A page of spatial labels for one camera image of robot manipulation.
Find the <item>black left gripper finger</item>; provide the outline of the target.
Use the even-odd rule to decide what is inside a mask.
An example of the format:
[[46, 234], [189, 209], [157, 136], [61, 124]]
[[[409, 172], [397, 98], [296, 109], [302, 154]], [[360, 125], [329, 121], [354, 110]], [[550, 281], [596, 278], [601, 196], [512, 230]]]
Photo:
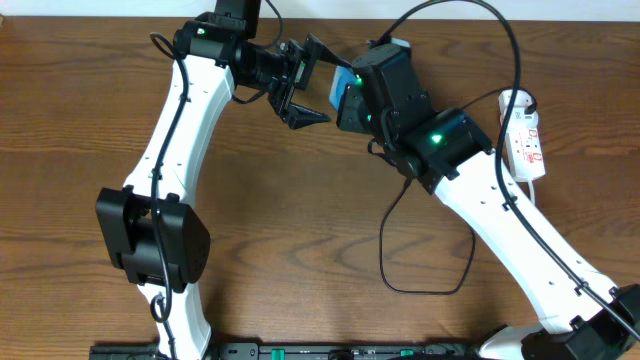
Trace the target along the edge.
[[313, 61], [322, 61], [336, 66], [351, 68], [351, 63], [335, 54], [329, 47], [313, 34], [307, 35], [307, 52]]
[[287, 107], [285, 123], [290, 129], [301, 129], [307, 126], [320, 123], [328, 123], [331, 118], [320, 112], [291, 103]]

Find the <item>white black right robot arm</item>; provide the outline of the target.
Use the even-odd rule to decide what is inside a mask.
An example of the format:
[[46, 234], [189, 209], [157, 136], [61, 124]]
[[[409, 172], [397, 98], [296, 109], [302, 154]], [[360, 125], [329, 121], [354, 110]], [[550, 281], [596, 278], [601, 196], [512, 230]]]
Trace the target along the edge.
[[617, 286], [563, 238], [465, 112], [434, 110], [407, 47], [380, 45], [338, 67], [330, 100], [339, 128], [371, 135], [407, 181], [458, 214], [534, 308], [535, 326], [496, 331], [478, 357], [616, 359], [638, 343], [638, 286]]

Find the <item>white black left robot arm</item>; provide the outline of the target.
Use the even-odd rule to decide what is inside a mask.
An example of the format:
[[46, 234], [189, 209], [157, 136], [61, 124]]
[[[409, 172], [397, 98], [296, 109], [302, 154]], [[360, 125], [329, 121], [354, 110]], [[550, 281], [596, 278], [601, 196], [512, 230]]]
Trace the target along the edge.
[[323, 113], [293, 102], [318, 62], [345, 66], [313, 35], [258, 45], [261, 5], [220, 1], [172, 38], [152, 43], [172, 61], [166, 102], [150, 141], [119, 189], [104, 188], [96, 214], [110, 260], [149, 304], [159, 339], [150, 345], [94, 346], [93, 359], [203, 359], [212, 337], [199, 281], [210, 234], [195, 213], [203, 160], [216, 124], [238, 87], [266, 97], [292, 129], [324, 123]]

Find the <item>blue Samsung smartphone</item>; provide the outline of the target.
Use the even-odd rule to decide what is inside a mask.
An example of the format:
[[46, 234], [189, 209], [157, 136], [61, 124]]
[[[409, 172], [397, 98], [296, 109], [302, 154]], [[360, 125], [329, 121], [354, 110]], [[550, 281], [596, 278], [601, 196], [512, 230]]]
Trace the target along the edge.
[[340, 108], [341, 99], [344, 95], [346, 86], [355, 83], [356, 76], [350, 68], [342, 66], [337, 66], [335, 68], [331, 90], [329, 93], [329, 103], [336, 111], [338, 111]]

